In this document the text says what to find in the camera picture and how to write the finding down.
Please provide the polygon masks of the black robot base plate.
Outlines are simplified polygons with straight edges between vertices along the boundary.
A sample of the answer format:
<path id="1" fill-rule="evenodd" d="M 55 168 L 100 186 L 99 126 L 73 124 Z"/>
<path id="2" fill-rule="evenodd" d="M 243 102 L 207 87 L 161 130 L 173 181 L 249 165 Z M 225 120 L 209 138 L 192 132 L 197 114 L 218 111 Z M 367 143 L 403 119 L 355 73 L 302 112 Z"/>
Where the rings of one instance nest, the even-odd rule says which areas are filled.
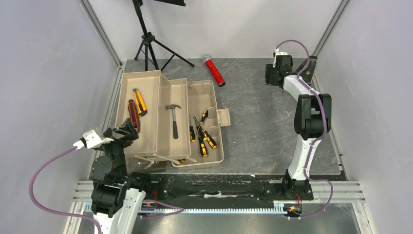
<path id="1" fill-rule="evenodd" d="M 296 200 L 282 195 L 281 175 L 247 174 L 132 174 L 133 188 L 155 199 L 185 209 L 270 208 L 274 200 Z"/>

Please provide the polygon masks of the red black utility knife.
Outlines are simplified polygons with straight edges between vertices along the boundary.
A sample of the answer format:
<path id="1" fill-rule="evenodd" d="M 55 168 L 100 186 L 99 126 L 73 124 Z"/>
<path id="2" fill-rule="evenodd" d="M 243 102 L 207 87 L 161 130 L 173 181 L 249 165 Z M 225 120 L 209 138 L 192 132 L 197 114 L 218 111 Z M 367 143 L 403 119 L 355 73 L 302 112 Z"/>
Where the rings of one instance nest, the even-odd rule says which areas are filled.
<path id="1" fill-rule="evenodd" d="M 128 101 L 128 112 L 129 112 L 130 120 L 131 120 L 133 127 L 139 133 L 140 132 L 140 121 L 139 121 L 139 116 L 138 116 L 138 110 L 136 108 L 135 102 L 132 99 Z"/>

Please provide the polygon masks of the translucent brown plastic toolbox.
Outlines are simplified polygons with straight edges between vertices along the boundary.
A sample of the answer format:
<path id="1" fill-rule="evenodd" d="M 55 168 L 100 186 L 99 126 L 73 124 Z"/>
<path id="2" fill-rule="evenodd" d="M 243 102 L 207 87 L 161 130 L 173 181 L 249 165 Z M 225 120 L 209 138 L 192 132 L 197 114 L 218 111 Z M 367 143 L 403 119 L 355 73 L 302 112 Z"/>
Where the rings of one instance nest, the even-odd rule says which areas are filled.
<path id="1" fill-rule="evenodd" d="M 218 107 L 214 85 L 210 80 L 188 81 L 186 78 L 167 79 L 159 70 L 124 73 L 121 78 L 120 94 L 116 113 L 116 125 L 129 117 L 128 101 L 135 102 L 133 89 L 142 94 L 147 114 L 139 118 L 139 139 L 125 149 L 126 166 L 132 172 L 156 172 L 157 165 L 170 163 L 180 170 L 194 170 L 220 165 L 224 160 L 224 146 L 221 128 L 230 125 L 227 108 Z M 172 111 L 166 105 L 177 104 L 176 122 L 178 139 L 173 138 Z M 208 118 L 203 128 L 217 143 L 212 149 L 204 141 L 208 157 L 202 157 L 198 141 L 198 121 L 204 110 Z M 189 116 L 196 134 L 196 141 L 189 137 Z"/>

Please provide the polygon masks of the black steel claw hammer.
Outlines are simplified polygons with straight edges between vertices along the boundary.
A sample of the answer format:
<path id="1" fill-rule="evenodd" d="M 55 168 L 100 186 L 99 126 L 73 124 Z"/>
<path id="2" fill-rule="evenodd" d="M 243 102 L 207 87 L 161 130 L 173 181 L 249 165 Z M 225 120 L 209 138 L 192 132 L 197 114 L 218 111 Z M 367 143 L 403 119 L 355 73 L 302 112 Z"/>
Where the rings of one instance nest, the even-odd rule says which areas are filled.
<path id="1" fill-rule="evenodd" d="M 177 122 L 176 122 L 176 111 L 175 109 L 179 108 L 181 109 L 181 106 L 177 104 L 171 104 L 171 105 L 166 105 L 166 110 L 171 110 L 172 111 L 172 130 L 173 130 L 173 138 L 178 139 L 178 128 L 177 128 Z"/>

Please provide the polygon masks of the yellow black screwdriver small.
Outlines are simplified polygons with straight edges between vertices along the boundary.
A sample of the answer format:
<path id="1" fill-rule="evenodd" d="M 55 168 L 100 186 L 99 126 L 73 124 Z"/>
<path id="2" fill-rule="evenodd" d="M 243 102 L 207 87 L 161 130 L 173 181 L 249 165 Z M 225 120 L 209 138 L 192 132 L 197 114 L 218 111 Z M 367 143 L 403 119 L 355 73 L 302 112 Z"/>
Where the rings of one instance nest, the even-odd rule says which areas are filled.
<path id="1" fill-rule="evenodd" d="M 189 137 L 190 137 L 190 141 L 195 142 L 196 141 L 196 139 L 195 139 L 196 134 L 195 134 L 195 131 L 194 131 L 194 126 L 192 124 L 192 118 L 191 118 L 190 114 L 188 116 L 189 116 Z"/>

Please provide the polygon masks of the yellow black screwdriver vertical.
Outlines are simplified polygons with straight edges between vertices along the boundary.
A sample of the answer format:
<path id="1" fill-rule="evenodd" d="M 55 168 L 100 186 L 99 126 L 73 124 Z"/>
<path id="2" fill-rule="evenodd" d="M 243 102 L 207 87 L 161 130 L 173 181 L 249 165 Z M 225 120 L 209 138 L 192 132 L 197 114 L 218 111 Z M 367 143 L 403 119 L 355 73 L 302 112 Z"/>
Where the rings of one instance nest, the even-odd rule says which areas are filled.
<path id="1" fill-rule="evenodd" d="M 201 130 L 201 126 L 197 127 L 197 133 L 198 133 L 200 154 L 201 154 L 202 157 L 208 157 L 208 151 L 207 151 L 206 145 L 204 143 L 204 134 Z"/>

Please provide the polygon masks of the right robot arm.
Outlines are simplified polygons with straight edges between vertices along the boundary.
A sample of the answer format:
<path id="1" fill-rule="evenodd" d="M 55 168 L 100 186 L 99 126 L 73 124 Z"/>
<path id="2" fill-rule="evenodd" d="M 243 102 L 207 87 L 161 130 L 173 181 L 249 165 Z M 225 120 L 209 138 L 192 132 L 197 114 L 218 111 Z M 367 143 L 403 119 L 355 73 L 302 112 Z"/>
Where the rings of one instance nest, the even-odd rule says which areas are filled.
<path id="1" fill-rule="evenodd" d="M 310 192 L 310 166 L 321 139 L 331 129 L 332 106 L 329 94 L 316 91 L 292 67 L 293 58 L 286 52 L 275 52 L 273 63 L 265 67 L 265 83 L 279 86 L 297 102 L 294 117 L 297 144 L 281 186 L 282 195 L 288 199 Z"/>

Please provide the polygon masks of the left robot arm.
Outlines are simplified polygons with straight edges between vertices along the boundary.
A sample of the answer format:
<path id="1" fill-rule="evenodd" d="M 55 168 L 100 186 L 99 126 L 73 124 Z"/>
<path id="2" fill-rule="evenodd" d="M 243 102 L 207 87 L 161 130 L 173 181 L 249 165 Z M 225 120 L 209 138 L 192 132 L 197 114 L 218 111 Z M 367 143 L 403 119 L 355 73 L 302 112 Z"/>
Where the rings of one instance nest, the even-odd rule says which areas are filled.
<path id="1" fill-rule="evenodd" d="M 93 182 L 91 211 L 99 223 L 97 234 L 129 234 L 137 205 L 152 195 L 153 186 L 144 174 L 128 175 L 124 149 L 139 138 L 130 118 L 103 133 L 85 133 L 87 149 L 103 151 L 92 163 L 90 180 Z"/>

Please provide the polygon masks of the orange black utility knife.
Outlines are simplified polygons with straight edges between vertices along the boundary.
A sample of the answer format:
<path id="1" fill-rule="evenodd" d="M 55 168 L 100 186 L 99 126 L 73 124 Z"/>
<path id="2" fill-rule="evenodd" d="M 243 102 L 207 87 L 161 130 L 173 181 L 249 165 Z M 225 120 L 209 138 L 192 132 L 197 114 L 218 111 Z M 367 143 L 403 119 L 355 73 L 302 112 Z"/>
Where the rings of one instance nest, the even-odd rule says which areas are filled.
<path id="1" fill-rule="evenodd" d="M 134 99 L 135 99 L 135 102 L 138 108 L 138 116 L 143 117 L 147 114 L 148 110 L 144 102 L 144 99 L 142 97 L 142 94 L 136 88 L 134 88 L 132 91 L 133 91 Z"/>

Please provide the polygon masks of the yellow black screwdriver large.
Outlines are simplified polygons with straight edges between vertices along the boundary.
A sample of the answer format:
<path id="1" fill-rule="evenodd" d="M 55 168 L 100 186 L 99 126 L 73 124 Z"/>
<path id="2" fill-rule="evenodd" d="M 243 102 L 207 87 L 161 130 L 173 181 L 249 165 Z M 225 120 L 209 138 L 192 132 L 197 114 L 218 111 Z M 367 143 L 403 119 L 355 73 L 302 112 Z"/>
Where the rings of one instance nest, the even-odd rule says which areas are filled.
<path id="1" fill-rule="evenodd" d="M 198 130 L 202 133 L 203 141 L 206 141 L 212 149 L 217 148 L 216 141 L 212 138 L 212 136 L 203 128 L 202 124 L 198 121 L 196 117 L 193 117 L 195 122 L 198 124 Z"/>

